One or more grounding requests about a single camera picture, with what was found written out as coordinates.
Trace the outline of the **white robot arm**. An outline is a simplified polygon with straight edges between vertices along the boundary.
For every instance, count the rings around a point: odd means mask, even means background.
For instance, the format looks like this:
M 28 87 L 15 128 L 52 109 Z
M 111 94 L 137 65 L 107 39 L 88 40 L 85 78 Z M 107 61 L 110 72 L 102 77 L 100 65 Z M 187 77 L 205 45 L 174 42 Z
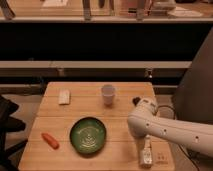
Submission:
M 213 157 L 213 125 L 158 117 L 152 98 L 135 97 L 132 102 L 127 123 L 134 138 L 152 135 Z

